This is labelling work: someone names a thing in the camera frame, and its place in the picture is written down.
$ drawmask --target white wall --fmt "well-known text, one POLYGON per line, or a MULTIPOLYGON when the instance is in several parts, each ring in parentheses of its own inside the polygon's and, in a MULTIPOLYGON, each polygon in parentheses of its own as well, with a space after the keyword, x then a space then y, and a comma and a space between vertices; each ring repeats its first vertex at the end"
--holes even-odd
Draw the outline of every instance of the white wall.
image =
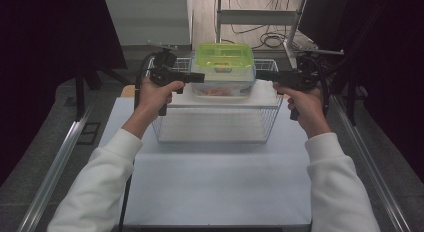
POLYGON ((191 0, 106 0, 122 46, 191 44, 191 0))

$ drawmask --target person's right hand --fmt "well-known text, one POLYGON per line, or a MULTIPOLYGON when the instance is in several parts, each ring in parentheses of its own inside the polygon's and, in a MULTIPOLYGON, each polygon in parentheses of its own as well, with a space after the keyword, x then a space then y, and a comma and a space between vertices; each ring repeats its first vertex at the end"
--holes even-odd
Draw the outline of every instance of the person's right hand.
POLYGON ((299 111, 299 124, 305 130, 308 138, 331 132, 322 112, 321 92, 319 89, 315 88, 309 92, 301 92, 282 87, 278 83, 275 83, 273 87, 278 92, 290 96, 288 108, 289 110, 297 108, 299 111))

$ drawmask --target wire mesh basket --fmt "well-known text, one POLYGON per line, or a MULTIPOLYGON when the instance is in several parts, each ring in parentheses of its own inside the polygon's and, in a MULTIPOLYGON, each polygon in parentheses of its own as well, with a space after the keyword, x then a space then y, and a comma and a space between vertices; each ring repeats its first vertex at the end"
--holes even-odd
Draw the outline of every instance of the wire mesh basket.
MULTIPOLYGON (((278 71, 274 60, 254 62, 256 69, 278 71)), ((189 65, 190 58, 178 58, 173 70, 190 72, 189 65)), ((187 84, 153 128, 160 143, 266 143, 282 100, 268 81, 257 81, 245 99, 199 98, 187 84)))

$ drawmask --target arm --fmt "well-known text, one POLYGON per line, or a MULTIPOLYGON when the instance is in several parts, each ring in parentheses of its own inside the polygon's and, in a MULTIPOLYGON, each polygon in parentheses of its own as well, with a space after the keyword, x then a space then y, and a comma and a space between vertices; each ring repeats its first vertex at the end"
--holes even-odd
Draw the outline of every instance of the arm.
POLYGON ((309 138, 305 146, 311 162, 312 231, 380 231, 355 165, 325 120, 319 90, 274 88, 291 97, 288 108, 298 109, 299 124, 309 138))
POLYGON ((171 102, 172 91, 183 86, 176 81, 158 88, 149 79, 143 80, 140 104, 107 145, 94 150, 59 204, 48 231, 113 228, 125 183, 133 172, 133 160, 142 146, 140 139, 162 105, 171 102))

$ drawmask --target hand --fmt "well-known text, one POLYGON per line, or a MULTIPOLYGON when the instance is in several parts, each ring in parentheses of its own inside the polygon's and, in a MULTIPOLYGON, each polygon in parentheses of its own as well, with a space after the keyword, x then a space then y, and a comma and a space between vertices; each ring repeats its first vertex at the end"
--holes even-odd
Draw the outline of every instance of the hand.
POLYGON ((158 87, 149 78, 141 82, 140 101, 122 129, 141 138, 144 131, 159 115, 162 106, 172 102, 172 91, 184 87, 181 81, 174 81, 166 86, 158 87))
POLYGON ((322 112, 321 92, 315 88, 309 92, 301 92, 274 84, 274 89, 290 96, 289 110, 297 108, 299 111, 299 124, 305 130, 308 138, 331 132, 330 126, 322 112))

